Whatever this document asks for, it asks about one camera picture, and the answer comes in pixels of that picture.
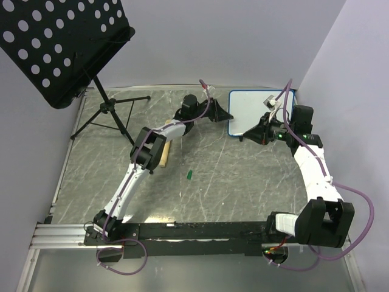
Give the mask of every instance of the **wire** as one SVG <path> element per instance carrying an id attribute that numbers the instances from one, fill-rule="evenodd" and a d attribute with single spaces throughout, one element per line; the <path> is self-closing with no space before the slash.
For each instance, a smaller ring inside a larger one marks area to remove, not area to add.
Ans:
<path id="1" fill-rule="evenodd" d="M 93 225 L 93 221 L 87 221 L 87 222 L 84 223 L 83 228 L 84 228 L 85 232 L 86 232 L 85 226 L 86 226 L 88 223 L 92 223 L 92 225 Z"/>
<path id="2" fill-rule="evenodd" d="M 277 109 L 277 111 L 275 112 L 275 114 L 274 114 L 274 116 L 276 116 L 277 115 L 277 113 L 278 113 L 278 111 L 279 110 L 282 110 L 283 109 L 283 107 L 282 108 L 279 108 L 279 109 Z M 288 123 L 290 123 L 291 121 L 289 120 L 289 112 L 286 110 L 286 113 L 287 113 L 287 122 Z"/>
<path id="3" fill-rule="evenodd" d="M 114 273 L 116 273 L 116 274 L 124 275 L 124 276 L 130 276 L 130 275 L 137 274 L 137 273 L 139 273 L 139 272 L 145 267 L 146 262 L 147 262 L 147 258 L 148 258 L 148 256 L 147 256 L 147 249 L 146 249 L 145 245 L 144 245 L 142 242 L 140 242 L 139 240 L 133 239 L 133 238 L 124 238 L 124 239 L 120 239 L 120 240 L 114 240 L 114 241 L 112 241 L 112 242 L 109 241 L 108 238 L 107 238 L 106 235 L 105 235 L 106 228 L 107 228 L 107 225 L 108 225 L 108 221 L 109 221 L 109 218 L 112 217 L 112 214 L 114 213 L 114 210 L 116 209 L 116 206 L 118 205 L 119 201 L 122 199 L 122 195 L 123 195 L 125 189 L 127 188 L 127 185 L 129 184 L 131 178 L 134 176 L 134 174 L 135 174 L 135 172 L 136 172 L 136 159 L 137 159 L 137 157 L 138 157 L 138 155 L 139 155 L 141 149 L 142 149 L 143 146 L 145 145 L 145 143 L 146 143 L 148 137 L 150 136 L 150 134 L 151 134 L 152 132 L 154 132 L 154 131 L 156 131 L 156 132 L 161 132 L 161 131 L 163 131 L 163 130 L 166 130 L 166 129 L 169 128 L 169 127 L 172 127 L 173 125 L 182 125 L 182 124 L 185 124 L 185 123 L 195 122 L 196 120 L 201 119 L 201 118 L 207 113 L 207 111 L 208 111 L 208 109 L 209 109 L 209 106 L 210 106 L 210 103 L 211 103 L 211 97 L 210 97 L 210 93 L 209 93 L 209 91 L 208 91 L 208 86 L 205 84 L 205 82 L 204 82 L 203 80 L 200 79 L 200 84 L 201 84 L 202 87 L 205 89 L 205 92 L 206 92 L 206 94 L 207 94 L 207 100 L 208 100 L 208 103 L 207 103 L 207 106 L 205 107 L 204 112 L 203 112 L 200 116 L 198 116 L 198 117 L 196 117 L 196 118 L 194 118 L 194 119 L 186 120 L 186 121 L 179 122 L 179 123 L 170 123 L 170 124 L 168 124 L 168 125 L 163 126 L 163 127 L 160 128 L 160 129 L 154 129 L 154 130 L 150 130 L 149 132 L 147 132 L 147 134 L 146 134 L 144 140 L 143 140 L 142 143 L 140 144 L 139 149 L 136 151 L 136 153 L 135 153 L 135 155 L 134 155 L 134 168 L 131 170 L 131 173 L 129 174 L 127 180 L 125 181 L 125 183 L 124 183 L 124 185 L 123 185 L 123 187 L 122 187 L 122 189 L 120 190 L 120 192 L 119 192 L 119 194 L 118 194 L 118 196 L 117 196 L 117 198 L 116 198 L 114 204 L 112 205 L 111 210 L 109 211 L 109 214 L 108 214 L 108 216 L 107 216 L 107 219 L 105 220 L 104 225 L 103 225 L 103 232 L 102 232 L 103 236 L 102 236 L 102 238 L 103 238 L 103 241 L 104 241 L 105 243 L 136 242 L 137 244 L 139 244 L 139 245 L 143 248 L 143 250 L 145 251 L 145 259 L 144 259 L 142 265 L 140 266 L 139 269 L 137 269 L 137 270 L 134 271 L 134 272 L 130 272 L 130 273 L 124 273 L 124 272 L 118 271 L 118 270 L 116 270 L 116 269 L 114 269 L 114 268 L 111 268 L 110 266 L 105 265 L 105 264 L 102 263 L 102 262 L 100 261 L 100 259 L 98 258 L 98 256 L 100 255 L 100 253 L 101 253 L 102 251 L 104 251 L 104 250 L 109 250 L 109 249 L 110 249 L 110 250 L 121 251 L 121 249 L 119 249 L 119 248 L 112 248 L 112 247 L 110 247 L 110 248 L 103 248 L 103 249 L 99 250 L 98 253 L 96 253 L 96 259 L 97 259 L 98 265 L 101 265 L 102 267 L 104 267 L 104 268 L 106 268 L 106 269 L 108 269 L 108 270 L 110 270 L 110 271 L 112 271 L 112 272 L 114 272 Z"/>
<path id="4" fill-rule="evenodd" d="M 293 138 L 295 138 L 302 146 L 304 146 L 305 148 L 308 149 L 309 152 L 312 153 L 312 155 L 314 157 L 316 157 L 316 160 L 318 161 L 319 165 L 320 165 L 320 168 L 323 172 L 323 176 L 327 176 L 327 173 L 326 173 L 326 170 L 324 168 L 324 165 L 322 163 L 322 160 L 317 157 L 316 153 L 314 150 L 312 150 L 303 140 L 301 140 L 293 131 L 292 129 L 290 128 L 290 126 L 287 124 L 286 122 L 286 105 L 287 105 L 287 96 L 289 94 L 289 90 L 291 88 L 291 84 L 292 84 L 292 79 L 289 80 L 289 82 L 287 83 L 287 85 L 285 86 L 285 88 L 283 89 L 283 91 L 286 91 L 285 93 L 285 100 L 284 100 L 284 109 L 283 109 L 283 117 L 284 117 L 284 124 L 285 124 L 285 127 L 287 129 L 287 131 L 289 132 L 289 134 L 291 134 L 293 136 Z M 363 229 L 362 233 L 357 237 L 357 239 L 352 243 L 350 244 L 350 246 L 348 248 L 346 248 L 343 252 L 341 252 L 340 254 L 338 255 L 335 255 L 334 257 L 325 257 L 323 255 L 320 255 L 318 252 L 316 252 L 312 246 L 310 246 L 309 248 L 315 253 L 317 254 L 317 256 L 320 258 L 320 259 L 323 259 L 323 260 L 338 260 L 338 259 L 341 259 L 342 257 L 344 257 L 345 255 L 347 255 L 347 253 L 349 253 L 350 251 L 352 251 L 367 235 L 367 233 L 369 232 L 371 226 L 373 225 L 373 221 L 374 221 L 374 216 L 375 216 L 375 211 L 374 211 L 374 205 L 373 205 L 373 202 L 372 200 L 368 197 L 368 195 L 366 195 L 365 193 L 359 191 L 359 190 L 356 190 L 356 189 L 353 189 L 352 187 L 348 187 L 348 186 L 344 186 L 343 184 L 339 184 L 335 181 L 332 182 L 332 184 L 336 187 L 339 187 L 343 190 L 348 190 L 350 192 L 353 192 L 353 193 L 356 193 L 357 195 L 360 195 L 362 198 L 364 198 L 366 200 L 366 202 L 368 203 L 369 205 L 369 219 L 367 221 L 367 224 L 365 226 L 365 228 Z"/>
<path id="5" fill-rule="evenodd" d="M 320 254 L 320 247 L 319 246 L 318 246 L 317 253 Z M 295 271 L 295 272 L 307 272 L 307 271 L 310 271 L 310 270 L 316 268 L 319 265 L 319 263 L 320 263 L 320 258 L 317 257 L 316 261 L 311 266 L 308 266 L 306 268 L 294 268 L 293 266 L 286 266 L 286 265 L 277 264 L 277 263 L 273 262 L 273 260 L 269 260 L 266 256 L 264 256 L 264 258 L 267 260 L 268 264 L 270 264 L 270 265 L 279 267 L 281 269 L 287 269 L 289 271 Z"/>
<path id="6" fill-rule="evenodd" d="M 270 250 L 271 250 L 271 251 L 276 251 L 276 250 L 278 250 L 280 247 L 282 247 L 285 243 L 286 243 L 286 237 L 284 237 L 284 239 L 282 239 L 282 242 L 281 242 L 278 246 L 274 246 L 273 248 L 270 248 Z"/>

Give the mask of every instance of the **table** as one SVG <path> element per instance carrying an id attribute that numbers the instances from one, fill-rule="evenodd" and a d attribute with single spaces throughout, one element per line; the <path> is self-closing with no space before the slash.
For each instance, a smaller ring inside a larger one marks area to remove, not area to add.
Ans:
<path id="1" fill-rule="evenodd" d="M 233 88 L 216 88 L 224 109 Z M 135 139 L 144 126 L 159 127 L 174 116 L 187 94 L 205 99 L 200 86 L 112 90 L 108 96 L 127 99 L 151 96 L 134 105 L 128 126 Z M 83 124 L 102 102 L 87 92 Z M 125 121 L 131 104 L 117 105 Z M 96 122 L 114 127 L 109 115 Z M 111 199 L 127 171 L 132 145 L 118 131 L 88 126 L 75 140 L 58 194 L 53 223 L 91 221 Z M 191 180 L 187 173 L 192 170 Z M 261 221 L 272 211 L 298 213 L 306 191 L 297 163 L 285 143 L 263 146 L 239 142 L 227 134 L 227 122 L 201 119 L 184 137 L 171 143 L 167 166 L 157 168 L 139 187 L 126 212 L 133 222 Z"/>

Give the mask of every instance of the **lavender wall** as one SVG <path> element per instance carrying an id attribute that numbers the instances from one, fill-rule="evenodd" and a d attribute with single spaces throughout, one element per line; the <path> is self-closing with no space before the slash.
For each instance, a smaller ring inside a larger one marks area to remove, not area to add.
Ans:
<path id="1" fill-rule="evenodd" d="M 106 86 L 297 88 L 345 0 L 122 1 L 134 38 L 102 71 Z"/>
<path id="2" fill-rule="evenodd" d="M 57 110 L 0 50 L 0 285 L 14 291 L 37 221 L 48 213 L 78 102 Z"/>
<path id="3" fill-rule="evenodd" d="M 334 180 L 366 192 L 375 204 L 371 232 L 356 248 L 368 291 L 388 290 L 388 11 L 387 1 L 347 0 L 298 90 L 299 101 L 315 109 L 314 131 Z M 342 195 L 356 208 L 356 238 L 367 204 L 353 193 Z"/>

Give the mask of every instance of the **marble table surface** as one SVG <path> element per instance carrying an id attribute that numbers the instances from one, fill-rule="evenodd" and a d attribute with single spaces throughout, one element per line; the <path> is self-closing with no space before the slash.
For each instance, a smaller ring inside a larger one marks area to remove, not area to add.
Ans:
<path id="1" fill-rule="evenodd" d="M 171 119 L 187 94 L 205 99 L 202 88 L 161 87 L 111 90 L 109 97 L 151 96 L 134 104 L 128 130 L 135 140 L 144 126 L 159 127 Z M 224 109 L 232 88 L 216 88 Z M 90 90 L 80 125 L 102 102 Z M 131 103 L 116 106 L 126 122 Z M 110 115 L 96 121 L 114 127 Z M 73 143 L 58 194 L 52 223 L 76 224 L 93 219 L 118 188 L 130 162 L 132 145 L 119 131 L 90 125 Z M 191 180 L 187 179 L 192 170 Z M 260 221 L 272 211 L 298 213 L 306 204 L 306 191 L 297 163 L 286 144 L 267 146 L 227 134 L 227 122 L 201 119 L 184 137 L 171 143 L 167 166 L 147 177 L 131 201 L 126 220 L 143 222 Z"/>

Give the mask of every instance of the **black music stand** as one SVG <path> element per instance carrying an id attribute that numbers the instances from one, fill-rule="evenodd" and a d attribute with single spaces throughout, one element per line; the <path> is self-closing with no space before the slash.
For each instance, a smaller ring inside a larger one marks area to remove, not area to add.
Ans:
<path id="1" fill-rule="evenodd" d="M 99 125 L 93 120 L 100 113 L 110 113 L 116 130 L 134 144 L 127 130 L 134 102 L 151 97 L 108 99 L 97 77 L 135 34 L 120 0 L 1 2 L 0 46 L 52 107 L 69 106 L 95 81 L 104 102 L 72 139 L 87 125 Z M 133 103 L 126 126 L 115 112 L 115 104 L 124 102 Z"/>

